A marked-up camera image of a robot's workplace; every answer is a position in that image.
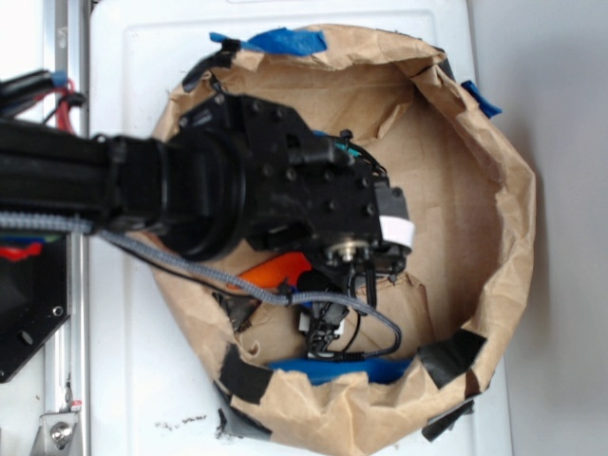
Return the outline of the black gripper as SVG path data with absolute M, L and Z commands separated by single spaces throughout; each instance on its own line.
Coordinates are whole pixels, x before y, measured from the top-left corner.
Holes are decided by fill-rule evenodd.
M 326 274 L 397 276 L 415 227 L 403 190 L 346 136 L 319 135 L 285 105 L 249 97 L 246 138 L 256 167 L 247 242 L 301 252 Z

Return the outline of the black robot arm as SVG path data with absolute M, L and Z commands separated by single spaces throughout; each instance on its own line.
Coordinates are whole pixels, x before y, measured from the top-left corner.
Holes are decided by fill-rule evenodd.
M 168 141 L 2 122 L 2 257 L 101 230 L 150 233 L 194 261 L 246 242 L 334 274 L 389 276 L 405 269 L 415 233 L 376 159 L 283 104 L 219 94 L 183 114 Z

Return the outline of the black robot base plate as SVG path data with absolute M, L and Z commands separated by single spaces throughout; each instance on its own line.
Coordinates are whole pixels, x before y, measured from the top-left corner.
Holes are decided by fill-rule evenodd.
M 67 321 L 67 239 L 1 249 L 1 382 Z

